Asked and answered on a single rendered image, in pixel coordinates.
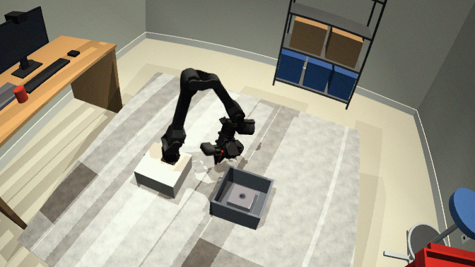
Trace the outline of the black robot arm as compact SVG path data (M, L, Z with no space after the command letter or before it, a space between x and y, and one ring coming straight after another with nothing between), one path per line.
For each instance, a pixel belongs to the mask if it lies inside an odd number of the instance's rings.
M232 99L221 80L214 73L204 72L198 69L188 68L180 74L180 94L175 108L174 117L169 125L165 135L160 139L163 146L161 161L170 165L180 159L179 148L185 144L187 134L184 129L184 122L187 117L191 99L198 91L212 88L219 100L224 104L225 110L230 118L222 117L219 121L222 124L221 133L232 137L235 132L242 135L253 135L255 130L255 121L253 119L244 119L245 113L241 106ZM234 159L243 151L242 146L235 144L235 139L231 142L225 140L220 149L223 150L226 159Z

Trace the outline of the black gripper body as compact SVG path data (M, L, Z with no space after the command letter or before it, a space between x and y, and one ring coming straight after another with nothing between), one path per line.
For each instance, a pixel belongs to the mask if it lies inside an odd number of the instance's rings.
M214 154L221 154L221 149L220 149L220 146L222 144L222 142L224 142L225 140L228 140L228 142L231 142L234 138L234 136L232 137L229 137L229 136L225 136L223 135L220 131L218 132L218 140L215 140L216 142L216 145L211 145L210 142L206 142L206 143L202 143L200 148L201 150L203 151L203 153L205 154L205 156L212 156ZM239 142L239 140L235 140L235 144L239 147L239 146L242 146L243 150L244 150L244 145L241 144L241 142Z

